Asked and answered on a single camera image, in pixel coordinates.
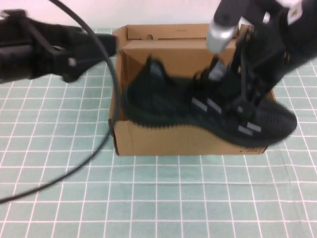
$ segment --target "cardboard box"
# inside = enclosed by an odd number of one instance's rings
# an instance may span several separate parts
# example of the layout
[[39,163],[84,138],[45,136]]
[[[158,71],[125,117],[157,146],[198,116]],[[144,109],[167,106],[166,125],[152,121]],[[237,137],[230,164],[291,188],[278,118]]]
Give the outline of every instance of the cardboard box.
[[[114,31],[118,37],[116,72],[121,89],[142,68],[149,55],[160,59],[167,73],[193,77],[213,57],[206,47],[208,24],[127,25]],[[237,36],[245,31],[243,25]],[[235,51],[232,40],[220,58],[229,63]],[[115,99],[111,99],[109,123]],[[113,131],[117,155],[239,155],[261,154],[266,148],[244,148],[230,144],[209,131],[192,126],[146,128],[128,121],[121,112]]]

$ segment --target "black cable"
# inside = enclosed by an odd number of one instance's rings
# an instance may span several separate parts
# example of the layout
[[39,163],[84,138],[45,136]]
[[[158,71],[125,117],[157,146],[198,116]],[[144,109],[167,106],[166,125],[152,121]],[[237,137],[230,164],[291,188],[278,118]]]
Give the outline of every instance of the black cable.
[[67,13],[71,18],[73,18],[92,37],[92,39],[94,40],[94,42],[96,43],[96,45],[98,46],[100,51],[102,52],[102,54],[105,58],[105,61],[108,64],[111,75],[112,75],[114,95],[115,95],[115,100],[116,100],[116,106],[115,106],[114,115],[113,115],[113,122],[111,123],[111,125],[109,125],[109,130],[107,131],[104,139],[102,140],[102,142],[100,143],[98,148],[85,161],[83,161],[79,166],[75,167],[74,169],[72,169],[68,173],[64,174],[63,176],[60,176],[60,177],[52,180],[51,182],[48,182],[47,184],[44,184],[42,186],[39,186],[37,188],[31,189],[31,190],[26,191],[26,192],[22,192],[18,195],[2,198],[2,199],[0,199],[0,204],[6,203],[6,202],[11,202],[11,201],[20,199],[22,197],[32,195],[32,194],[37,193],[39,191],[42,191],[44,189],[47,189],[50,186],[53,186],[54,184],[61,182],[64,179],[66,179],[66,178],[72,176],[73,174],[75,174],[76,172],[78,172],[81,168],[83,168],[91,160],[93,160],[95,158],[95,156],[104,147],[104,145],[107,143],[107,141],[111,135],[111,131],[113,130],[114,124],[117,122],[117,119],[119,117],[119,105],[120,105],[120,103],[119,103],[119,99],[120,99],[120,97],[119,97],[119,85],[117,82],[117,77],[115,74],[114,66],[109,58],[109,55],[108,55],[106,49],[103,47],[102,43],[100,42],[98,37],[95,35],[93,30],[75,12],[73,12],[70,8],[68,8],[66,5],[61,3],[59,0],[49,0],[49,1],[52,2],[53,4],[55,4],[56,6],[58,6],[61,10],[63,10],[65,13]]

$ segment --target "box flap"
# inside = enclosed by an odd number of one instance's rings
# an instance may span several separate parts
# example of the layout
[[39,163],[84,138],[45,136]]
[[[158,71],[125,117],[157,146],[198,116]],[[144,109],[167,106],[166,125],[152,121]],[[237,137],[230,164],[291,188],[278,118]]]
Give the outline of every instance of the box flap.
[[128,40],[206,39],[209,24],[127,25]]
[[[228,46],[229,48],[235,48],[235,40],[232,40]],[[197,49],[207,49],[205,39],[177,39],[177,40],[131,40],[122,48],[122,50],[128,49],[179,49],[179,50],[197,50]]]
[[120,27],[116,29],[115,31],[113,31],[112,34],[117,37],[117,48],[121,49],[126,44],[128,39],[127,27],[126,26]]

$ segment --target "grid line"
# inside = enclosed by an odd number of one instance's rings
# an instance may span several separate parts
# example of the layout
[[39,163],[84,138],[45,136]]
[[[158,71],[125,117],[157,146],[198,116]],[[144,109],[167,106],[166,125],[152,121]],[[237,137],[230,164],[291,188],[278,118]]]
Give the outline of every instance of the grid line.
[[[75,176],[1,205],[0,238],[317,237],[315,67],[274,88],[298,128],[264,154],[120,157],[109,141]],[[72,84],[48,75],[0,85],[2,196],[89,156],[108,129],[111,87],[105,63]]]

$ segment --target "shoe sole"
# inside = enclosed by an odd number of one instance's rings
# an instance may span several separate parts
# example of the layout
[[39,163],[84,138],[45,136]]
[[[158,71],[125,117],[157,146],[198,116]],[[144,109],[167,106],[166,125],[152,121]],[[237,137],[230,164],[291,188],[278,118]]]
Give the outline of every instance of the shoe sole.
[[124,114],[126,117],[132,121],[133,123],[148,127],[148,128],[168,128],[168,127],[175,127],[175,126],[194,126],[198,128],[203,128],[208,132],[211,132],[215,136],[219,137],[226,142],[231,144],[241,146],[241,147],[268,147],[279,143],[282,139],[271,139],[271,140],[256,140],[254,138],[245,139],[241,138],[232,134],[228,134],[222,130],[220,130],[216,126],[212,126],[210,124],[206,124],[205,122],[201,122],[198,124],[196,121],[190,122],[190,119],[184,119],[184,117],[177,117],[177,118],[170,118],[168,116],[157,116],[152,115],[151,113],[145,112],[129,103],[128,99],[128,87],[123,90],[122,99],[121,99],[121,106],[123,108]]

